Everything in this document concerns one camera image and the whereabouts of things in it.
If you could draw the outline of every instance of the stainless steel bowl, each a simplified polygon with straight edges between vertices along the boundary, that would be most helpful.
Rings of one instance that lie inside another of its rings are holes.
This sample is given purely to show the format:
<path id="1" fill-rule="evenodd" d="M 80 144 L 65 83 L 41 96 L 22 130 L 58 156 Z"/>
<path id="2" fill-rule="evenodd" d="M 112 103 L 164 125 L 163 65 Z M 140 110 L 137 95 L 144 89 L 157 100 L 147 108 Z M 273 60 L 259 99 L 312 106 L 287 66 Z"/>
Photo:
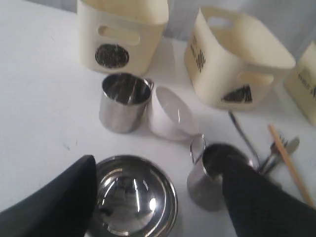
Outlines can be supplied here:
<path id="1" fill-rule="evenodd" d="M 114 156 L 97 164 L 97 179 L 92 236 L 160 237 L 171 231 L 177 196 L 156 165 L 137 156 Z"/>

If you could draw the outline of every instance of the plastic basket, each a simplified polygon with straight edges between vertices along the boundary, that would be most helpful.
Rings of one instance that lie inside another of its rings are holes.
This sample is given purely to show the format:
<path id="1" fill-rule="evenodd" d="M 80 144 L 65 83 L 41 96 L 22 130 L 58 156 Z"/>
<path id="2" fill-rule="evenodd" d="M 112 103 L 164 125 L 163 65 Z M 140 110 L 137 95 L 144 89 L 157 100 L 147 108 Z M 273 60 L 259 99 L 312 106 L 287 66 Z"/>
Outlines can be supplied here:
<path id="1" fill-rule="evenodd" d="M 231 25 L 209 27 L 213 17 Z M 208 6 L 197 15 L 185 64 L 203 102 L 247 110 L 294 68 L 295 59 L 259 20 Z"/>
<path id="2" fill-rule="evenodd" d="M 167 0 L 78 0 L 80 60 L 95 71 L 142 75 L 168 18 Z"/>

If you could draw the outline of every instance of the wooden chopstick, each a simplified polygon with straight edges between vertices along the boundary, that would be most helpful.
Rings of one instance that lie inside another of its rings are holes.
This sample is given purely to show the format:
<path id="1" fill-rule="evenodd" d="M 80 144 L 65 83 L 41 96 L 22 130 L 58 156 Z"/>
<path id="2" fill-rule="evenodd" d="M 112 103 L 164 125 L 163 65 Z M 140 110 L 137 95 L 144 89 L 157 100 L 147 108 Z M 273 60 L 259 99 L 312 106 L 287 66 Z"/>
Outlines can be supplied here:
<path id="1" fill-rule="evenodd" d="M 308 205 L 315 208 L 313 200 L 312 200 L 311 196 L 309 195 L 309 193 L 308 193 L 308 191 L 303 183 L 303 180 L 301 179 L 300 175 L 296 171 L 289 154 L 287 153 L 286 149 L 284 148 L 275 127 L 272 124 L 270 124 L 268 126 L 268 128 L 269 128 L 269 131 L 270 131 L 270 133 L 271 133 L 271 135 L 276 143 L 276 147 L 279 150 L 279 152 L 281 153 L 281 156 L 282 156 L 285 164 L 287 165 L 287 167 L 292 175 L 292 178 L 293 178 L 294 182 L 296 183 L 296 186 L 298 187 L 302 197 L 305 199 L 305 201 L 307 202 Z"/>

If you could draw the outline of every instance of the steel mug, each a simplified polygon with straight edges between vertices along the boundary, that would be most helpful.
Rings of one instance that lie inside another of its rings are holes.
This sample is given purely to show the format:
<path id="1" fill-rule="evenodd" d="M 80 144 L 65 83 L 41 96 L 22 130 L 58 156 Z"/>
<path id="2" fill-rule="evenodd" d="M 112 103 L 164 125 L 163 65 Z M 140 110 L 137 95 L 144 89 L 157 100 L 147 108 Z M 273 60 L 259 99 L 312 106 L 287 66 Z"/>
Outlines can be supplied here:
<path id="1" fill-rule="evenodd" d="M 154 83 L 128 73 L 107 76 L 102 82 L 99 119 L 108 130 L 129 133 L 136 129 L 149 102 Z"/>
<path id="2" fill-rule="evenodd" d="M 203 140 L 203 150 L 196 158 L 192 151 L 192 144 L 196 138 L 190 145 L 190 155 L 194 164 L 187 178 L 190 198 L 205 210 L 217 211 L 224 206 L 221 165 L 225 158 L 231 157 L 252 167 L 253 161 L 229 144 L 215 143 L 207 146 L 203 135 L 200 135 Z"/>

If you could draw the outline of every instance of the white bowl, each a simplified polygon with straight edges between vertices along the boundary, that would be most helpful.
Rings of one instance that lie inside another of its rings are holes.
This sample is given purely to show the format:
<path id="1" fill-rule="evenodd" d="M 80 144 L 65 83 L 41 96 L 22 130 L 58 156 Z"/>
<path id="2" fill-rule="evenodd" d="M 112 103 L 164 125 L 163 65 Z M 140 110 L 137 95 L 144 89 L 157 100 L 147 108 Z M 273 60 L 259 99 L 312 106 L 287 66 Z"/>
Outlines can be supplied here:
<path id="1" fill-rule="evenodd" d="M 185 140 L 198 134 L 198 124 L 189 107 L 164 86 L 153 91 L 147 121 L 154 134 L 169 140 Z"/>

